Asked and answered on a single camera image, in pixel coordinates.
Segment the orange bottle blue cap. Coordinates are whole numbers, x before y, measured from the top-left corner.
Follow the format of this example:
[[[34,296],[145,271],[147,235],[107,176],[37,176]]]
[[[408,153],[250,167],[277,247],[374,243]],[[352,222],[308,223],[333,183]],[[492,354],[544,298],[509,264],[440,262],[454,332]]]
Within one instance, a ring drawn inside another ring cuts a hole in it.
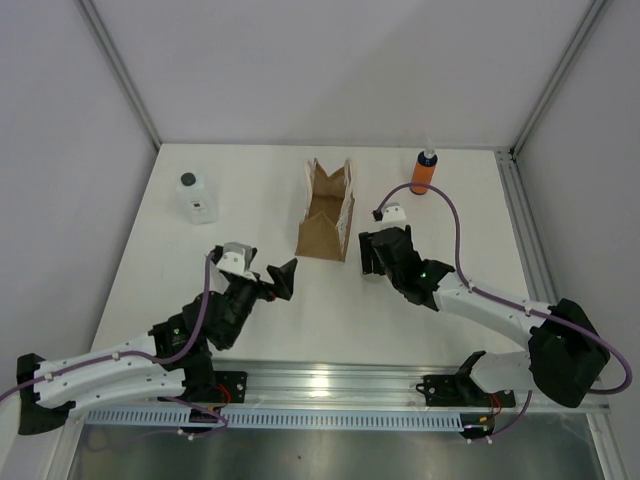
[[[435,173],[438,156],[430,140],[425,143],[424,149],[418,154],[413,170],[410,191],[414,195],[424,195],[428,192],[428,184],[431,183]]]

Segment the green bottle white cap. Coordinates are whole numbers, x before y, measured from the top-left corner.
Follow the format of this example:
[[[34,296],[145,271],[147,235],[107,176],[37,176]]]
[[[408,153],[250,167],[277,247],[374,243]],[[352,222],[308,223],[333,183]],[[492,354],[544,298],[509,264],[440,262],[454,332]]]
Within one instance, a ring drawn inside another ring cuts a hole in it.
[[[362,279],[366,282],[374,284],[384,283],[386,281],[386,277],[384,275],[378,275],[375,273],[363,275]]]

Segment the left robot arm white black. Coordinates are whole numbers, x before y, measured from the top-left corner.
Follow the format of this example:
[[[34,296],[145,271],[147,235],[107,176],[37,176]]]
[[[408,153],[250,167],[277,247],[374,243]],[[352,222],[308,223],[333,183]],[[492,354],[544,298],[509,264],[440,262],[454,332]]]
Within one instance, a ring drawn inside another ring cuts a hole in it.
[[[47,433],[71,417],[124,401],[210,400],[219,387],[211,352],[232,348],[258,301],[292,298],[298,261],[268,266],[267,281],[248,270],[226,271],[221,264],[221,257],[210,253],[202,293],[134,339],[64,360],[35,353],[19,357],[19,435]]]

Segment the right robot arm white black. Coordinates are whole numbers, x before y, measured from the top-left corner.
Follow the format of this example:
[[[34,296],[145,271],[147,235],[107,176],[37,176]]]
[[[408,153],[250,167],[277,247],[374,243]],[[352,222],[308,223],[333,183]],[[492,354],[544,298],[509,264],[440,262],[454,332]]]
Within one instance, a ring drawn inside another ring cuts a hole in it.
[[[363,274],[386,276],[409,303],[469,319],[521,346],[514,354],[480,351],[465,360],[455,390],[467,404],[524,389],[576,408],[610,359],[585,311],[571,300],[547,305],[483,296],[453,266],[421,258],[409,227],[362,232],[358,240]]]

